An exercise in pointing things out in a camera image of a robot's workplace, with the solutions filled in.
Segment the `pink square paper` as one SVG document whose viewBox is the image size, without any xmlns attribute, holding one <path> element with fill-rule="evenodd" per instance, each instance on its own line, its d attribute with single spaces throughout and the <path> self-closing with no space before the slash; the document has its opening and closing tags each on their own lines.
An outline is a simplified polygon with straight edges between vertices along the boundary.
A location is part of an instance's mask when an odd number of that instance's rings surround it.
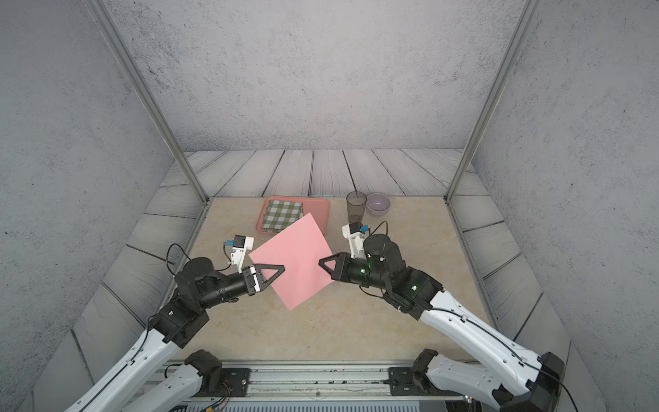
<svg viewBox="0 0 659 412">
<path fill-rule="evenodd" d="M 332 283 L 331 276 L 319 266 L 319 260 L 331 254 L 319 226 L 307 214 L 251 252 L 250 259 L 255 264 L 285 268 L 271 288 L 292 311 Z"/>
</svg>

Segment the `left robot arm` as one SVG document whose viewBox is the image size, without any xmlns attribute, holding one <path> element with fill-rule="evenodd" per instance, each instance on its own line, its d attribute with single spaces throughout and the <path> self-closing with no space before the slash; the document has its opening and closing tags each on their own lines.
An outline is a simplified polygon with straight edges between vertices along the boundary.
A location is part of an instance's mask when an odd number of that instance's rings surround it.
<svg viewBox="0 0 659 412">
<path fill-rule="evenodd" d="M 200 350 L 156 388 L 142 396 L 137 394 L 209 322 L 209 309 L 235 303 L 242 295 L 263 292 L 284 271 L 278 264 L 254 264 L 224 275 L 207 257 L 188 261 L 174 277 L 176 288 L 169 302 L 149 319 L 127 353 L 70 410 L 169 411 L 196 395 L 203 384 L 219 386 L 221 362 Z"/>
</svg>

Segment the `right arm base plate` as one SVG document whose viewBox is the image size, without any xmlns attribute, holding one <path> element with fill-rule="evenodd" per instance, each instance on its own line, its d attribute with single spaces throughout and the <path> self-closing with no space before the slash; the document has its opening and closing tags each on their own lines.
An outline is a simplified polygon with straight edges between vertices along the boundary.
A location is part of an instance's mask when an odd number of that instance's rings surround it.
<svg viewBox="0 0 659 412">
<path fill-rule="evenodd" d="M 430 382 L 419 383 L 410 367 L 389 367 L 388 379 L 384 383 L 389 386 L 394 397 L 458 397 L 454 391 L 444 391 L 436 388 Z"/>
</svg>

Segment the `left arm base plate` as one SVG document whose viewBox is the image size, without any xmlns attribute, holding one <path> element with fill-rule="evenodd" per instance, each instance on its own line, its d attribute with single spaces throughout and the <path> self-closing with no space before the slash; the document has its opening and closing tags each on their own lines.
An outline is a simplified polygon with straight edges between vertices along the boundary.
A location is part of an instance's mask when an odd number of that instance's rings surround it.
<svg viewBox="0 0 659 412">
<path fill-rule="evenodd" d="M 197 397 L 245 398 L 252 369 L 246 367 L 216 367 L 204 374 Z"/>
</svg>

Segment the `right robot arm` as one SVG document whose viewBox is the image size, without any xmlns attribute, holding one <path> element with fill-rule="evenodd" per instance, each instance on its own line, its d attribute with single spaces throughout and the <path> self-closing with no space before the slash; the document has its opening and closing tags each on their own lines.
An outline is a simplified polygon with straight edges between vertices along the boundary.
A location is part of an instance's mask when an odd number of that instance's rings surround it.
<svg viewBox="0 0 659 412">
<path fill-rule="evenodd" d="M 423 350 L 411 367 L 419 391 L 451 391 L 499 411 L 552 411 L 557 406 L 563 360 L 528 350 L 479 319 L 439 281 L 407 265 L 389 236 L 369 236 L 360 252 L 325 257 L 319 266 L 334 281 L 379 289 L 381 299 L 396 310 L 441 332 L 475 358 L 466 364 Z"/>
</svg>

